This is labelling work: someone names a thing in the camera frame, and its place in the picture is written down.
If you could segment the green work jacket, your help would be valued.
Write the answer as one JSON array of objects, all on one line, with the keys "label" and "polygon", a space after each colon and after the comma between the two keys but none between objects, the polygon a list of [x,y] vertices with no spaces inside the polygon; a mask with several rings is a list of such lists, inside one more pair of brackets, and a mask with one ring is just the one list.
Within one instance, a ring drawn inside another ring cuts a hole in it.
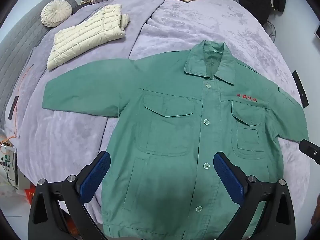
[{"label": "green work jacket", "polygon": [[284,169],[279,138],[308,138],[301,105],[213,41],[85,64],[49,81],[42,106],[118,118],[101,193],[104,233],[113,238],[217,237],[238,206],[214,154],[275,182]]}]

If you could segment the lavender plush bed blanket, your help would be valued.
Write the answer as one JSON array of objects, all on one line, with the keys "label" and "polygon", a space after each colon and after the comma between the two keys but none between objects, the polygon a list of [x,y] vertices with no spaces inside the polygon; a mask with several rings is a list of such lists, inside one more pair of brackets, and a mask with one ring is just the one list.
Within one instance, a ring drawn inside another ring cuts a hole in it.
[{"label": "lavender plush bed blanket", "polygon": [[[122,5],[130,21],[125,36],[97,46],[54,70],[47,60],[58,31],[78,25],[106,5]],[[7,118],[11,142],[17,148],[17,165],[33,183],[44,178],[56,182],[78,173],[100,151],[107,151],[117,117],[54,111],[42,106],[49,81],[85,64],[112,59],[138,60],[172,51],[189,50],[202,41],[225,43],[231,54],[260,75],[277,84],[298,103],[292,75],[274,43],[257,20],[232,0],[114,0],[80,9],[51,29],[34,47],[9,100],[17,113]],[[289,180],[294,168],[289,163],[299,153],[299,142],[279,138],[283,176]],[[103,225],[102,183],[86,209]]]}]

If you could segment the grey quilted headboard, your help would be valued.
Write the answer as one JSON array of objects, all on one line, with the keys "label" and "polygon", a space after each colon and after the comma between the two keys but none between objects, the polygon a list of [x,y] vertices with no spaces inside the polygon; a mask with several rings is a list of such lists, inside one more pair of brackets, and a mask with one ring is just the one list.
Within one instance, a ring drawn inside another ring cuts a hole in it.
[{"label": "grey quilted headboard", "polygon": [[[4,127],[5,108],[26,63],[31,50],[38,46],[49,31],[41,20],[42,9],[54,0],[43,0],[27,12],[1,41],[1,128]],[[75,0],[65,0],[72,8],[78,6]]]}]

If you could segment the cream puffer jacket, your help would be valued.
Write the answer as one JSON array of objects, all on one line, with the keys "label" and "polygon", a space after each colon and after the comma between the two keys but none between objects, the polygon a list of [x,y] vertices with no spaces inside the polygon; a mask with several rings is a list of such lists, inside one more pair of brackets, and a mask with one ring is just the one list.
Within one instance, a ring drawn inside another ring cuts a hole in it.
[{"label": "cream puffer jacket", "polygon": [[84,22],[58,31],[47,60],[47,69],[54,70],[97,46],[123,38],[130,17],[122,14],[121,8],[120,4],[106,5]]}]

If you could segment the round cream pleated cushion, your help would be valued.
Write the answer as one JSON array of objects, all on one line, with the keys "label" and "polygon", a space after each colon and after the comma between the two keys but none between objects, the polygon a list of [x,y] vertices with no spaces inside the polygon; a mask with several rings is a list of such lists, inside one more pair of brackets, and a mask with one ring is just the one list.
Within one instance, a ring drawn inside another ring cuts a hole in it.
[{"label": "round cream pleated cushion", "polygon": [[65,0],[49,2],[41,11],[40,20],[49,28],[54,28],[64,22],[72,14],[72,6]]}]

